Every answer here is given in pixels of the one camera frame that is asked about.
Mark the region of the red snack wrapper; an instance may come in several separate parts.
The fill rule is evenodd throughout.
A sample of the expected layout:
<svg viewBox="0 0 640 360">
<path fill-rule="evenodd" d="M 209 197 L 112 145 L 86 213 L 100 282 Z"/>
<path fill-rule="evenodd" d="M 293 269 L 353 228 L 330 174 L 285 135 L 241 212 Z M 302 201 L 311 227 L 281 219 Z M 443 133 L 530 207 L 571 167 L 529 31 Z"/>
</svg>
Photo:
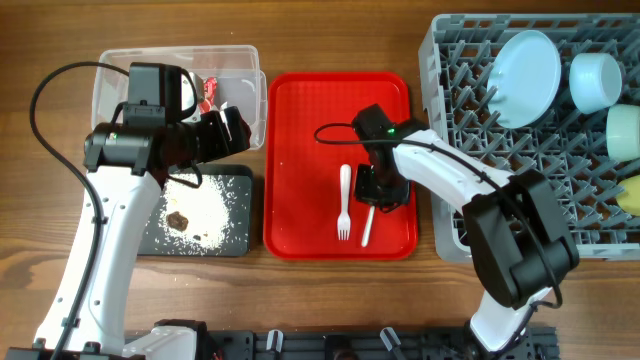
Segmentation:
<svg viewBox="0 0 640 360">
<path fill-rule="evenodd" d="M 217 80 L 215 77 L 209 77 L 203 84 L 204 100 L 199 104 L 199 109 L 202 114 L 211 111 L 217 111 L 218 108 L 215 105 L 214 97 L 217 89 Z"/>
</svg>

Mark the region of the white plastic spoon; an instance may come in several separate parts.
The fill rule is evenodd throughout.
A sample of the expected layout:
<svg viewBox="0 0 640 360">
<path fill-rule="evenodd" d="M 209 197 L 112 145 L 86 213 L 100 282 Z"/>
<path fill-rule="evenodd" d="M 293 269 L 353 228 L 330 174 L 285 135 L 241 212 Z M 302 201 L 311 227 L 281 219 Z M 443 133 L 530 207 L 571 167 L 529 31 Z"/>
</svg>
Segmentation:
<svg viewBox="0 0 640 360">
<path fill-rule="evenodd" d="M 363 230 L 363 233 L 362 233 L 362 238 L 361 238 L 361 246 L 363 248 L 366 248 L 368 246 L 368 244 L 369 244 L 369 239 L 370 239 L 370 234 L 371 234 L 371 229 L 372 229 L 372 225 L 373 225 L 375 211 L 376 211 L 376 207 L 374 205 L 369 207 L 369 211 L 368 211 L 365 227 L 364 227 L 364 230 Z"/>
</svg>

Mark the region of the light blue plate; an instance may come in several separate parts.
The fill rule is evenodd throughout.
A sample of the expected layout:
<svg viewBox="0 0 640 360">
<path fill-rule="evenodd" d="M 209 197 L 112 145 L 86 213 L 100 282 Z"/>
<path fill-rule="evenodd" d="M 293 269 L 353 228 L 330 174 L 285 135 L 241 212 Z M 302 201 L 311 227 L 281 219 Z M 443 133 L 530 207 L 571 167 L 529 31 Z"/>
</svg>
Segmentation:
<svg viewBox="0 0 640 360">
<path fill-rule="evenodd" d="M 542 32 L 527 30 L 500 50 L 487 89 L 491 114 L 504 128 L 521 128 L 537 121 L 551 106 L 559 89 L 561 61 L 554 43 Z"/>
</svg>

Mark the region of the light blue bowl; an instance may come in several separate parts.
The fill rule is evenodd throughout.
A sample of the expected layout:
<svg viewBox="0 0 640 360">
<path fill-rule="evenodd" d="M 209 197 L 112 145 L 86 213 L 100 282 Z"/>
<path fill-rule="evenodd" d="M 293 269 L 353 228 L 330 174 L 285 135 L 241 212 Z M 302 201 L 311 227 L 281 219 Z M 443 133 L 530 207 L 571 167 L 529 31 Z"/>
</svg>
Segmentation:
<svg viewBox="0 0 640 360">
<path fill-rule="evenodd" d="M 614 105 L 622 92 L 622 73 L 607 53 L 584 53 L 571 62 L 569 89 L 576 108 L 585 115 Z"/>
</svg>

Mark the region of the yellow plastic cup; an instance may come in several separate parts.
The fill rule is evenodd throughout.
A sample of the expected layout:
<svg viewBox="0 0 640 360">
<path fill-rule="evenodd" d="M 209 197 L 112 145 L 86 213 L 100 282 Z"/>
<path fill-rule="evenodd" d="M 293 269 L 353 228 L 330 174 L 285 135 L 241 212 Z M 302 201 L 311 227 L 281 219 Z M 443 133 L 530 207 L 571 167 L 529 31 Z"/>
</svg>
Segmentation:
<svg viewBox="0 0 640 360">
<path fill-rule="evenodd" d="M 625 212 L 640 216 L 640 176 L 627 178 L 618 183 L 623 191 L 616 196 L 618 206 Z"/>
</svg>

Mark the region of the green bowl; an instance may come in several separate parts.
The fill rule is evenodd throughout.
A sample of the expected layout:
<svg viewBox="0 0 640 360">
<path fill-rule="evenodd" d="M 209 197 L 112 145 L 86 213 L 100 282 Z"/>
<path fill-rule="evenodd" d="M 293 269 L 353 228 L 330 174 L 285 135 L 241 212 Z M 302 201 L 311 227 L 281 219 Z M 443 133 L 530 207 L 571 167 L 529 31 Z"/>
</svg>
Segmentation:
<svg viewBox="0 0 640 360">
<path fill-rule="evenodd" d="M 606 121 L 608 156 L 618 162 L 639 157 L 639 107 L 616 104 L 609 108 Z"/>
</svg>

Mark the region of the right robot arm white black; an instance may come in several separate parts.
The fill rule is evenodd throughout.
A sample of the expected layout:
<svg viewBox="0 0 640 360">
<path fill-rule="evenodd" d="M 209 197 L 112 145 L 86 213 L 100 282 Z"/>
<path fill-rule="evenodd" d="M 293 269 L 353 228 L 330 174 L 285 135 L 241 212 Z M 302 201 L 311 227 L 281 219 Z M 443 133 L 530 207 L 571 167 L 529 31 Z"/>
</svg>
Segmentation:
<svg viewBox="0 0 640 360">
<path fill-rule="evenodd" d="M 468 353 L 503 355 L 580 261 L 550 182 L 536 170 L 512 174 L 490 167 L 417 120 L 392 122 L 377 104 L 361 110 L 351 126 L 369 158 L 356 176 L 358 201 L 391 212 L 408 203 L 412 184 L 420 184 L 463 216 L 485 289 L 468 323 Z"/>
</svg>

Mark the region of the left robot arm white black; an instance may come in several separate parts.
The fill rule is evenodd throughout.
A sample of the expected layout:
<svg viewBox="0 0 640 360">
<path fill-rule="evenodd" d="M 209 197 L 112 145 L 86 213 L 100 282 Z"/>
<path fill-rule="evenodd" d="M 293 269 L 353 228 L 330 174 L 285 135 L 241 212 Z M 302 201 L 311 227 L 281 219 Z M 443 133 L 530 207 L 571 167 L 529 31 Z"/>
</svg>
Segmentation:
<svg viewBox="0 0 640 360">
<path fill-rule="evenodd" d="M 128 289 L 147 221 L 173 168 L 203 183 L 200 164 L 245 151 L 251 131 L 235 106 L 198 114 L 203 89 L 179 66 L 134 62 L 128 97 L 86 137 L 82 173 L 32 130 L 81 182 L 85 207 L 67 265 L 44 321 L 28 348 L 9 359 L 216 359 L 203 321 L 161 320 L 126 343 Z"/>
</svg>

